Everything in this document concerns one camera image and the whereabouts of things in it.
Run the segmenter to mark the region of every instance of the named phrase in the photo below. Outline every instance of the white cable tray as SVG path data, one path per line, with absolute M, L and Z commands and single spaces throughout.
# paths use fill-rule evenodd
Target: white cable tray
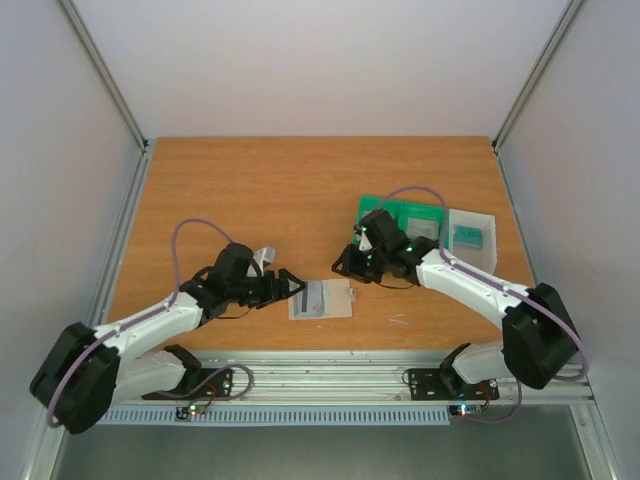
M 215 405 L 204 415 L 177 418 L 176 407 L 119 405 L 100 425 L 272 427 L 311 425 L 449 425 L 444 406 L 258 406 Z

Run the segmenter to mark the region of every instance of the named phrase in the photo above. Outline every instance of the robotic arm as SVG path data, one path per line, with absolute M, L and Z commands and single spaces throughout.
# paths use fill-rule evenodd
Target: robotic arm
M 230 303 L 260 309 L 304 290 L 305 283 L 288 270 L 280 269 L 279 277 L 265 270 L 274 255 L 271 247 L 254 255 L 245 245 L 230 243 L 214 265 L 201 269 L 162 302 L 94 329 L 70 325 L 32 380 L 31 393 L 46 407 L 54 404 L 55 417 L 70 433 L 85 431 L 109 407 L 125 400 L 156 391 L 188 393 L 200 380 L 199 362 L 179 346 L 147 352 L 219 317 Z M 77 364 L 89 349 L 90 355 Z
M 510 283 L 450 256 L 434 240 L 410 241 L 382 209 L 363 217 L 355 233 L 359 245 L 347 245 L 334 272 L 364 283 L 380 283 L 389 272 L 456 299 L 502 331 L 502 341 L 463 344 L 445 358 L 439 380 L 451 398 L 468 385 L 511 375 L 542 389 L 576 353 L 575 327 L 549 285 Z

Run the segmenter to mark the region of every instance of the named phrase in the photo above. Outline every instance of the orange wooden board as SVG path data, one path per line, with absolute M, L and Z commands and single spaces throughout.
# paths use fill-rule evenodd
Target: orange wooden board
M 408 184 L 438 190 L 451 208 L 495 215 L 496 275 L 531 283 L 485 137 L 161 138 L 109 318 L 171 292 L 169 240 L 186 217 L 211 220 L 254 250 L 275 247 L 274 268 L 302 279 L 339 278 L 330 267 L 351 239 L 360 196 L 384 196 Z M 437 203 L 422 192 L 398 198 Z M 183 281 L 212 264 L 224 245 L 206 226 L 185 227 L 178 242 Z M 488 320 L 437 292 L 352 286 L 358 296 L 352 318 L 288 320 L 280 302 L 241 319 L 211 321 L 174 341 L 192 350 L 366 350 L 452 348 L 499 338 Z M 237 313 L 236 306 L 227 315 Z

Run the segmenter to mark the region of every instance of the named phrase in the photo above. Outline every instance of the gray floor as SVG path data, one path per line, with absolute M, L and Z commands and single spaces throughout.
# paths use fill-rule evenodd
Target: gray floor
M 502 426 L 94 427 L 54 478 L 572 480 L 585 465 L 569 408 L 529 407 Z

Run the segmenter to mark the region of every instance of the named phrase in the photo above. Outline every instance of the white wall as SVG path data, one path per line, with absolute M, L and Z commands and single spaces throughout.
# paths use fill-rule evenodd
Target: white wall
M 566 0 L 76 0 L 142 130 L 490 135 Z
M 640 472 L 640 3 L 590 0 L 503 149 L 539 277 L 558 287 L 625 478 Z
M 85 319 L 138 157 L 53 0 L 0 14 L 0 478 L 23 468 L 41 408 L 29 382 Z

